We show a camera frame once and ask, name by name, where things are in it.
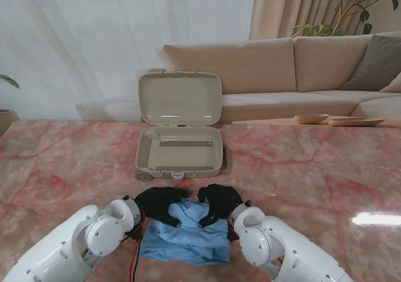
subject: plant pot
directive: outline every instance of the plant pot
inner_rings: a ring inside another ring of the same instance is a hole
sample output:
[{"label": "plant pot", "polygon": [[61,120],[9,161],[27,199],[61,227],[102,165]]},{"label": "plant pot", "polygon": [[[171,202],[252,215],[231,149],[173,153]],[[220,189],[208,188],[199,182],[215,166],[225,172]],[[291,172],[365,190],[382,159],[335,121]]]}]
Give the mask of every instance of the plant pot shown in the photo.
[{"label": "plant pot", "polygon": [[10,110],[0,110],[0,137],[9,128],[9,126],[14,122],[19,120],[18,115],[14,111]]}]

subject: light blue shirt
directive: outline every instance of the light blue shirt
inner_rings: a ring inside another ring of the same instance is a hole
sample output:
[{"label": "light blue shirt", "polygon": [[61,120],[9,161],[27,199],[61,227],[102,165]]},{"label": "light blue shirt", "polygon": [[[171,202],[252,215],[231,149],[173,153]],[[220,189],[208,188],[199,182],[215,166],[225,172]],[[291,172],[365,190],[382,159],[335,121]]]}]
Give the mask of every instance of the light blue shirt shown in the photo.
[{"label": "light blue shirt", "polygon": [[227,220],[200,228],[198,222],[209,212],[209,204],[182,199],[171,204],[169,213],[181,222],[172,227],[152,219],[143,237],[140,255],[152,259],[185,261],[193,265],[230,262]]}]

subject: pink marble surface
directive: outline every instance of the pink marble surface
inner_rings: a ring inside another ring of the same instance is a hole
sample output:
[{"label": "pink marble surface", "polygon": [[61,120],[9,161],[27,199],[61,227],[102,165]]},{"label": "pink marble surface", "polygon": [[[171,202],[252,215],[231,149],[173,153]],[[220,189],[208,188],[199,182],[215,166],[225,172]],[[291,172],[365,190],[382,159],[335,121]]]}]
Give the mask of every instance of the pink marble surface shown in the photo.
[{"label": "pink marble surface", "polygon": [[[0,138],[0,278],[34,243],[88,204],[152,186],[234,186],[335,257],[355,281],[401,281],[401,130],[222,125],[232,172],[212,179],[135,180],[146,124],[20,121]],[[128,281],[134,243],[90,281]],[[140,258],[137,281],[269,281],[242,257],[195,267]]]}]

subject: sofa cushion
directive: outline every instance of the sofa cushion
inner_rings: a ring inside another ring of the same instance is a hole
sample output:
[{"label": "sofa cushion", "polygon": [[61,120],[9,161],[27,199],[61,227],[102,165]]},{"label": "sofa cushion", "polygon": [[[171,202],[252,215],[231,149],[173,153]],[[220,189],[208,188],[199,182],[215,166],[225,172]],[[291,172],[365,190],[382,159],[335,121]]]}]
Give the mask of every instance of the sofa cushion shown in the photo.
[{"label": "sofa cushion", "polygon": [[349,116],[355,102],[310,93],[255,93],[223,95],[219,123],[289,118],[297,114],[327,113]]},{"label": "sofa cushion", "polygon": [[311,94],[325,95],[333,98],[338,98],[342,100],[347,100],[355,103],[367,102],[368,100],[387,98],[387,97],[397,97],[401,96],[401,93],[380,93],[373,91],[314,91],[308,92]]},{"label": "sofa cushion", "polygon": [[401,39],[374,34],[365,56],[341,90],[380,91],[401,72]]},{"label": "sofa cushion", "polygon": [[386,86],[385,88],[381,89],[380,92],[384,93],[401,93],[401,72],[397,75],[396,78]]},{"label": "sofa cushion", "polygon": [[295,91],[292,39],[165,45],[158,54],[168,69],[218,75],[223,94]]},{"label": "sofa cushion", "polygon": [[141,122],[139,101],[136,97],[99,98],[75,105],[82,120]]},{"label": "sofa cushion", "polygon": [[[384,33],[401,38],[401,32]],[[338,90],[361,62],[372,36],[296,38],[296,91]]]},{"label": "sofa cushion", "polygon": [[381,98],[363,102],[354,109],[351,116],[401,120],[401,97]]}]

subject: black glove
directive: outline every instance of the black glove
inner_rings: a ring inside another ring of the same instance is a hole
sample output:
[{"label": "black glove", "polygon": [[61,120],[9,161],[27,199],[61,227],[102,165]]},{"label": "black glove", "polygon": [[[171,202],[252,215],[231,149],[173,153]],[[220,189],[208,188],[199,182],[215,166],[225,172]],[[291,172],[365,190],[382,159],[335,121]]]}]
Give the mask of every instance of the black glove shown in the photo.
[{"label": "black glove", "polygon": [[173,227],[181,227],[181,222],[169,214],[169,206],[173,202],[179,202],[181,198],[187,198],[185,189],[172,187],[152,187],[135,198],[138,207],[146,217],[156,219]]},{"label": "black glove", "polygon": [[200,227],[210,226],[219,218],[227,219],[238,205],[242,204],[241,196],[237,190],[229,186],[212,184],[199,189],[198,200],[209,201],[209,213],[199,221]]}]

